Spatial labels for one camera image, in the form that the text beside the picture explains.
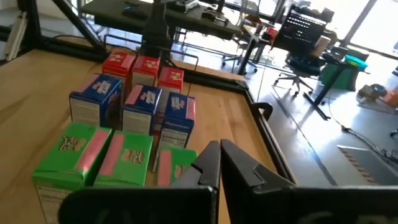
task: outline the wooden table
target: wooden table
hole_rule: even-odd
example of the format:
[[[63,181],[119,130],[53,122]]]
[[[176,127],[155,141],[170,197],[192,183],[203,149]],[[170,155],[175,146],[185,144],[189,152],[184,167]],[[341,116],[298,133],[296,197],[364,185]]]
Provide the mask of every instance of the wooden table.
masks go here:
[[[187,63],[178,65],[193,68]],[[242,79],[209,68],[198,69]],[[70,122],[68,94],[100,71],[98,63],[39,50],[0,67],[1,223],[44,223],[32,172]],[[200,153],[211,140],[230,139],[276,172],[242,95],[190,83],[184,83],[183,93],[195,96],[197,103],[189,149]],[[150,173],[147,185],[153,185],[154,179]],[[219,221],[229,223],[222,188]]]

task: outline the black metal frame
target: black metal frame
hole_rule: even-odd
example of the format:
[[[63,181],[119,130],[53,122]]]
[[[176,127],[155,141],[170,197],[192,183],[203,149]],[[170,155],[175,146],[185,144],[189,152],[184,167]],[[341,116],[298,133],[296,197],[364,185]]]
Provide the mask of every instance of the black metal frame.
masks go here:
[[[109,52],[106,50],[106,47],[102,43],[98,42],[95,37],[93,37],[92,33],[88,31],[82,21],[76,19],[78,17],[73,13],[72,9],[67,8],[67,5],[63,2],[63,0],[52,1],[71,20],[73,25],[75,25],[75,27],[84,35],[85,39],[87,39],[92,47],[42,36],[40,32],[39,15],[37,12],[36,0],[25,0],[18,1],[18,8],[22,11],[26,11],[29,18],[24,41],[22,43],[26,51],[40,49],[58,54],[65,54],[72,57],[82,58],[85,60],[103,62],[106,57],[109,56]],[[10,29],[3,29],[0,27],[0,38],[2,40],[7,39],[10,31]],[[184,68],[182,68],[182,70],[184,70],[185,72],[185,82],[208,86],[211,88],[217,88],[225,91],[232,91],[234,93],[243,95],[246,103],[249,106],[253,120],[255,121],[256,126],[263,138],[266,148],[271,155],[271,159],[274,162],[278,174],[291,182],[295,182],[293,175],[287,167],[287,163],[282,155],[282,151],[279,149],[279,146],[275,138],[273,137],[271,130],[266,124],[266,119],[269,118],[270,113],[272,112],[271,105],[267,103],[255,103],[252,95],[249,92],[249,88],[246,85],[246,82],[215,77],[213,75],[193,70],[187,70]],[[263,114],[261,114],[261,112],[259,111],[260,108],[265,109],[265,112]]]

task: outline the gray floor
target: gray floor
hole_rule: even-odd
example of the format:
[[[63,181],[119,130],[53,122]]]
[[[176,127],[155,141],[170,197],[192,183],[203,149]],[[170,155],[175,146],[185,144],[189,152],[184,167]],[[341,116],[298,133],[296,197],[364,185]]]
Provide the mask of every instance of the gray floor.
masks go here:
[[[15,16],[15,10],[1,11],[0,25],[12,24]],[[41,16],[40,22],[44,35],[51,37],[60,34],[78,35],[76,29],[68,21]],[[141,38],[140,35],[120,30],[111,29],[110,33],[136,40]],[[125,45],[130,48],[137,47],[136,44],[123,40],[108,40],[112,44]],[[2,51],[2,44],[4,45],[4,43],[0,43],[0,51]],[[177,44],[174,49],[181,50],[181,47]],[[210,54],[190,47],[184,47],[182,51],[198,56],[199,65],[226,72],[237,70],[236,65],[233,68],[233,62],[229,62],[221,68],[221,55]],[[276,65],[283,65],[285,52],[273,50],[268,56]],[[190,57],[174,55],[174,58],[184,62],[194,62],[194,59]],[[361,75],[358,80],[359,85],[380,83],[392,87],[398,84],[398,78],[391,76],[392,69],[390,69],[398,62],[379,58],[370,60],[368,63],[370,66],[373,65],[372,74]],[[272,86],[279,74],[278,71],[265,67],[259,67],[257,73],[251,71],[252,68],[248,67],[246,80],[251,93],[257,101],[270,102],[274,106],[269,125],[299,185],[368,185],[364,177],[336,146],[341,144],[367,148],[365,144],[352,135],[342,133],[340,126],[333,120],[322,120],[302,95],[293,97],[295,90],[289,90],[290,83],[288,81],[280,81],[278,86]],[[321,88],[316,81],[309,80],[309,82],[313,86]],[[398,128],[397,115],[359,107],[355,93],[332,90],[327,97],[325,105],[322,106],[326,114],[330,114],[331,111],[339,122],[367,136],[380,148],[387,150],[396,148],[397,141],[389,137],[389,132]]]

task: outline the cable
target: cable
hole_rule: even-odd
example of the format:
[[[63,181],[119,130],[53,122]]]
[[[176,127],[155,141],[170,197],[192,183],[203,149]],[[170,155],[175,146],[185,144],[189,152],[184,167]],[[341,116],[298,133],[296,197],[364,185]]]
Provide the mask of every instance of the cable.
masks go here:
[[[330,108],[330,96],[331,96],[331,92],[329,92],[329,97],[328,97],[328,107],[329,107],[329,113],[331,118],[340,125],[341,130],[344,133],[348,133],[353,135],[354,137],[356,137],[357,139],[359,139],[360,141],[362,141],[363,143],[365,143],[365,145],[367,145],[373,152],[375,152],[378,156],[380,156],[384,161],[386,161],[389,164],[395,164],[398,165],[398,157],[396,157],[394,155],[394,151],[391,151],[390,153],[388,153],[387,150],[385,149],[379,149],[379,147],[373,142],[371,141],[369,138],[367,138],[365,135],[353,130],[352,128],[346,127],[345,125],[343,125],[341,122],[339,122],[334,116],[333,113],[331,112],[331,108]]]

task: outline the floor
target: floor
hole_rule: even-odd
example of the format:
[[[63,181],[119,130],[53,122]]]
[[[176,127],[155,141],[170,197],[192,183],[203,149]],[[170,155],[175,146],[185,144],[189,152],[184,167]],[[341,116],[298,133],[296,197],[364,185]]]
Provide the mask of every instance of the floor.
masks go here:
[[[2,11],[0,25],[8,26],[13,23],[16,16],[15,10]],[[47,16],[41,16],[40,22],[43,27],[42,33],[47,36],[56,35],[78,35],[76,29],[68,21]],[[139,40],[137,34],[110,30],[113,35]],[[236,49],[231,42],[226,42],[216,37],[203,37],[201,34],[188,33],[187,43],[195,43],[197,39],[206,38],[206,46],[216,50],[223,50],[220,46],[228,45],[229,49]],[[130,48],[137,47],[136,44],[109,38],[112,44],[125,45]],[[220,54],[209,53],[193,47],[175,44],[175,50],[181,50],[186,54],[196,55],[199,65],[235,72],[237,66],[233,62],[221,67]],[[264,51],[263,58],[274,65],[283,66],[286,52],[276,50]],[[194,63],[195,59],[188,56],[173,55],[174,59]],[[388,88],[398,85],[398,77],[391,75],[398,62],[391,61],[377,55],[371,55],[367,60],[370,75],[361,74],[358,78],[358,87],[364,84],[380,83]],[[274,106],[274,112],[269,120],[269,125],[276,140],[279,143],[288,164],[292,169],[299,185],[311,187],[324,187],[330,185],[369,185],[369,181],[360,170],[349,161],[337,145],[350,147],[368,148],[363,142],[352,135],[343,133],[341,127],[333,119],[324,121],[312,109],[309,102],[302,95],[293,96],[295,90],[290,90],[290,83],[280,81],[277,86],[272,86],[279,72],[269,67],[259,66],[256,73],[248,67],[246,81],[250,91],[257,101],[266,101]],[[321,88],[316,80],[308,80],[316,88],[314,94]],[[397,115],[394,110],[381,108],[379,110],[358,106],[356,93],[333,89],[325,98],[322,109],[326,114],[332,113],[333,117],[347,127],[360,132],[378,145],[381,149],[394,150],[397,141],[389,137],[389,132],[398,128]],[[373,178],[379,185],[398,184],[395,167],[386,166],[392,175],[388,180],[378,176]]]

